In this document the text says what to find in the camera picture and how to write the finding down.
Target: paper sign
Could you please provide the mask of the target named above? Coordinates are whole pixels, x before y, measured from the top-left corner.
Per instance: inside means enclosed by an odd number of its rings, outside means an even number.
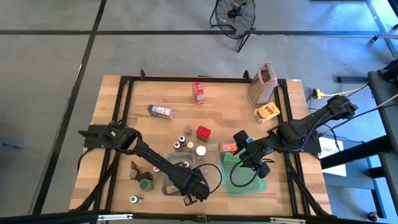
[[[321,149],[322,149],[321,154],[319,155],[319,159],[322,159],[326,156],[333,155],[334,153],[338,152],[338,149],[337,149],[334,139],[319,138],[319,143],[320,143]],[[337,144],[338,144],[340,150],[342,151],[343,150],[343,142],[337,140]],[[322,172],[327,173],[327,174],[340,175],[343,177],[347,176],[346,166],[344,164],[324,169],[324,170],[322,170]]]

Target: green tray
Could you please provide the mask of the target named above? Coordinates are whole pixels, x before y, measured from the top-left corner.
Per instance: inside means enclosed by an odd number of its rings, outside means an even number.
[[[237,197],[237,196],[254,194],[257,192],[262,192],[267,190],[266,179],[265,178],[260,179],[259,177],[256,177],[254,181],[251,182],[251,184],[245,187],[235,187],[229,179],[232,167],[226,167],[222,162],[223,158],[221,157],[221,144],[218,145],[218,155],[221,161],[220,164],[221,164],[221,172],[223,173],[224,177],[224,186],[228,196]],[[235,184],[245,184],[253,178],[253,175],[254,171],[251,170],[250,168],[237,167],[235,168],[232,174],[232,179],[234,180]]]

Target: gray floor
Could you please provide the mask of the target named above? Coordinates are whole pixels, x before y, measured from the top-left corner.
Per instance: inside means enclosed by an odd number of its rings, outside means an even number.
[[[378,11],[386,6],[386,0],[372,2]],[[99,4],[98,0],[1,1],[0,29],[90,30]],[[210,0],[108,1],[99,29],[209,30],[213,6]],[[257,1],[256,12],[258,30],[378,30],[365,2]],[[391,18],[395,16],[383,17],[387,26],[393,26]],[[1,217],[28,212],[87,40],[85,35],[0,35],[0,136],[25,142],[21,150],[1,152]],[[83,144],[77,131],[89,125],[103,75],[138,75],[144,69],[149,76],[241,77],[245,70],[253,76],[271,61],[279,78],[303,80],[307,94],[313,88],[334,93],[361,86],[337,84],[335,77],[365,76],[393,59],[383,40],[373,45],[368,41],[369,37],[253,36],[237,54],[233,50],[238,42],[222,35],[97,36],[44,212],[68,209]],[[319,108],[326,100],[312,100],[312,107]],[[352,101],[359,111],[374,107],[368,89]],[[377,113],[355,119],[336,133],[364,141],[385,134]],[[328,187],[328,193],[339,217],[364,220],[363,214],[374,209],[361,203],[369,200],[370,192]],[[352,203],[341,198],[352,198]]]

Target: red cube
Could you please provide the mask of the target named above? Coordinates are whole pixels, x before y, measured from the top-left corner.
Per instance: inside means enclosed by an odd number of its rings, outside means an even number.
[[[210,129],[207,129],[203,126],[199,126],[199,128],[197,130],[197,138],[202,141],[207,142],[207,140],[210,137],[210,133],[211,133]]]
[[[192,95],[193,99],[197,104],[203,103],[203,99],[205,97],[205,92],[200,84],[200,82],[196,82],[192,84]]]

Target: white bottle cap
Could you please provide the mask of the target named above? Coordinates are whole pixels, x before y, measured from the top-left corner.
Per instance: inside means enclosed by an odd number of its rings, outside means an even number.
[[[206,155],[206,147],[205,146],[198,146],[197,147],[197,154],[198,154],[198,156]]]
[[[131,202],[131,203],[138,203],[138,201],[139,201],[139,198],[138,198],[137,196],[132,196],[132,197],[130,198],[130,202]]]

